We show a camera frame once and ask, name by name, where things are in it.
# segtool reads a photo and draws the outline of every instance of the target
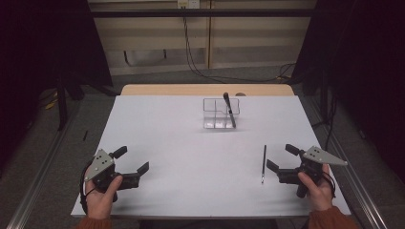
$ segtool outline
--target wooden panel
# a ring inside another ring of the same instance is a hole
[[[286,84],[129,84],[121,95],[294,95]]]

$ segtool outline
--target hand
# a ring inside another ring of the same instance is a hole
[[[327,164],[322,166],[322,170],[327,174],[330,173],[330,169]],[[331,188],[323,178],[321,178],[318,185],[316,185],[304,172],[298,173],[298,177],[308,187],[309,192],[307,193],[307,198],[309,199],[309,204],[312,211],[325,211],[332,207]]]
[[[105,193],[100,193],[95,188],[95,184],[92,180],[86,182],[87,195],[87,216],[91,219],[108,219],[113,207],[114,193],[118,190],[119,185],[122,182],[122,176],[117,176],[111,182]]]

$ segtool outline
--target gray floor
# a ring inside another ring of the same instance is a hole
[[[278,72],[279,69],[273,67],[202,71],[208,75],[255,80],[273,78]],[[221,80],[226,83],[255,83],[236,79]],[[128,83],[217,83],[211,79],[196,76],[190,71],[115,76],[114,81],[113,89],[117,92]],[[279,81],[268,81],[268,83],[279,83]],[[20,225],[24,228],[71,228],[78,223],[79,219],[71,217],[70,213],[77,198],[81,169],[96,151],[115,100],[92,88],[83,87],[83,89],[86,92],[83,100],[72,101],[68,98],[71,123],[63,133],[57,131],[57,106],[49,110],[43,107],[38,109],[35,121],[0,180],[0,228],[7,228],[11,222],[32,181],[36,180],[36,173],[43,162],[50,159],[48,152],[55,142],[58,143],[57,147],[54,147],[56,154],[47,168],[48,173],[43,177],[37,192],[30,193],[29,199],[32,205],[24,209],[28,214]],[[293,86],[293,90],[300,96],[309,121],[317,123],[319,121],[318,96],[303,96],[301,85]],[[405,225],[404,184],[381,160],[373,144],[362,137],[356,123],[353,123],[345,109],[340,104],[337,108],[332,132],[334,138],[330,142],[331,152],[339,150],[340,147],[346,153],[347,160],[373,200],[387,228],[403,228]],[[326,130],[324,126],[314,130],[321,145],[326,140]],[[341,168],[332,169],[354,212],[352,217],[358,221],[359,226],[373,228],[345,172]],[[277,224],[281,229],[300,228],[305,220],[304,218],[277,219]],[[114,227],[138,228],[139,225],[133,219],[115,219]]]

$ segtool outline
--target marker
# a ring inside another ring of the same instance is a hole
[[[235,122],[235,117],[233,116],[232,109],[230,108],[230,101],[229,101],[229,95],[228,93],[224,93],[224,100],[226,103],[226,106],[229,108],[229,115],[230,115],[230,120],[232,121],[232,126],[233,128],[236,128],[236,122]]]
[[[262,184],[265,183],[266,148],[267,146],[265,145],[265,151],[263,152]]]

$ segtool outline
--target power outlet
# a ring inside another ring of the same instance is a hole
[[[188,0],[188,8],[189,9],[199,9],[200,0]]]
[[[178,0],[178,9],[188,9],[188,0]]]

